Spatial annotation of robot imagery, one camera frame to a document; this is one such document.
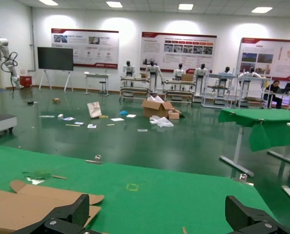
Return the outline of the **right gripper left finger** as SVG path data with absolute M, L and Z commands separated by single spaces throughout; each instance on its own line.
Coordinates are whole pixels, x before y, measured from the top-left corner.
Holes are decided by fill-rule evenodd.
M 14 231 L 15 234 L 97 234 L 85 228 L 91 195 L 82 194 L 72 204 L 53 208 L 41 220 Z

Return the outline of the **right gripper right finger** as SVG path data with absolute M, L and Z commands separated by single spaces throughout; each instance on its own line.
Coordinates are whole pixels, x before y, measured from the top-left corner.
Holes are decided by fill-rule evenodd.
M 289 227 L 263 210 L 243 205 L 232 195 L 225 199 L 225 218 L 233 234 L 290 234 Z

